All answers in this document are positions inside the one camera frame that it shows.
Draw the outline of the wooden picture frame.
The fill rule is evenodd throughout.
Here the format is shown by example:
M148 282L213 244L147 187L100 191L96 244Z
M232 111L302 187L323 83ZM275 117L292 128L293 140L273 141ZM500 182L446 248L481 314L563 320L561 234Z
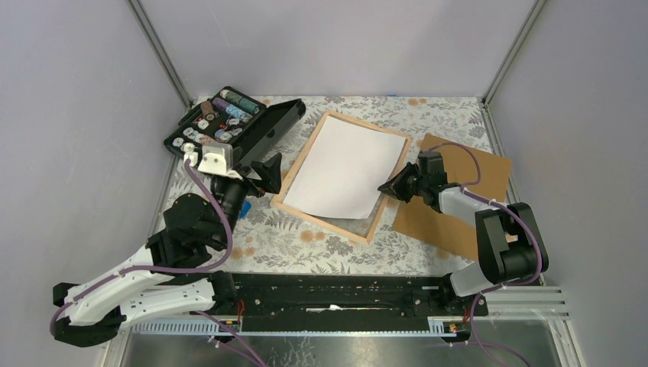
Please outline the wooden picture frame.
M389 200L388 196L380 193L380 197L378 201L376 202L373 211L371 212L370 216L367 219L331 219L331 218L324 218L324 217L318 217L318 216L311 216L305 213L302 213L296 209L290 208L282 203L282 200L287 194L287 190L290 187L290 184L293 182L293 179L296 176L296 173L303 163L306 153L309 150L309 146L314 142L316 134L319 132L323 125L323 121L326 118L327 115L332 114L337 117L342 117L344 119L350 120L350 122L353 123L358 123L359 125L366 125L370 128L374 128L376 130L382 130L384 132L395 132L399 135L404 135L408 138L408 142L406 143L406 146L403 150L403 153L400 157L399 164L397 167L394 169L392 172L390 178L393 178L404 166L404 161L406 160L407 154L410 150L410 146L412 143L412 138L409 135L406 135L402 132L398 132L395 130L391 130L388 128L383 128L374 124L371 124L370 122L366 122L360 119L357 119L352 116L347 116L343 115L339 112L333 112L333 111L328 111L325 112L314 128L312 134L306 141L303 149L297 156L294 164L292 167L288 170L287 175L285 179L283 180L282 183L282 188L281 191L274 196L274 198L271 200L271 205L272 207L276 209L281 209L293 216L296 216L304 221L311 222L315 225L321 226L324 229L327 229L331 232L334 232L336 235L340 235L341 237L345 237L347 239L350 239L354 242L358 243L364 243L368 244L371 242L371 240L374 237L374 232L380 222L381 215L383 214L383 211L387 205L387 201Z

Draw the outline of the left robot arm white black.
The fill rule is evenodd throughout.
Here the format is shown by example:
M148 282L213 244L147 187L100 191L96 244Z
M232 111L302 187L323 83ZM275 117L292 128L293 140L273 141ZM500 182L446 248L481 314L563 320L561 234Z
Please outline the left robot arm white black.
M57 311L50 335L78 347L97 346L145 320L182 312L227 314L243 306L232 274L220 270L248 196L278 193L282 154L251 166L257 179L228 170L209 189L186 157L183 167L202 191L186 193L164 212L165 227L132 256L84 284L53 287Z

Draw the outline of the photo print white back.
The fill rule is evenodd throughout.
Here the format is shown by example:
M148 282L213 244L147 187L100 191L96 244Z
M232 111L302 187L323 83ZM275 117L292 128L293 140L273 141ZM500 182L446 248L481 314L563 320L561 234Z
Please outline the photo print white back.
M329 114L282 203L311 216L367 219L407 142L404 135Z

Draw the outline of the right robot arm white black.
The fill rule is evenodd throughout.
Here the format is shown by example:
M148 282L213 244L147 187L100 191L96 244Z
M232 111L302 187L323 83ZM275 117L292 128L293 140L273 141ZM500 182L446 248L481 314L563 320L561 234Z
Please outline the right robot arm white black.
M530 206L489 200L465 184L449 182L438 151L420 152L415 164L406 164L378 189L405 203L417 196L437 213L475 229L477 261L444 277L438 303L445 313L460 313L468 306L468 296L532 283L548 268L548 255Z

